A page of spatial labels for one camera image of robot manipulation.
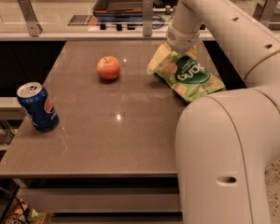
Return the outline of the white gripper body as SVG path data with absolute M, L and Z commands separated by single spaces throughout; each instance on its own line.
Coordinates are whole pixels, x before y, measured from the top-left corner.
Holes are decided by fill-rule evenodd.
M 189 34 L 182 33 L 170 24 L 166 32 L 165 40 L 172 50 L 177 53 L 184 53 L 188 52 L 196 44 L 198 38 L 198 32 L 190 32 Z

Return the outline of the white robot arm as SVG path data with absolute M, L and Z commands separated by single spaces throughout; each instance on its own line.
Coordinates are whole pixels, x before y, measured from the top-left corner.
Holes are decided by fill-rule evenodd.
M 165 45 L 187 51 L 204 24 L 245 82 L 190 103 L 175 135 L 184 224 L 271 224 L 265 168 L 280 157 L 280 37 L 229 0 L 179 0 Z

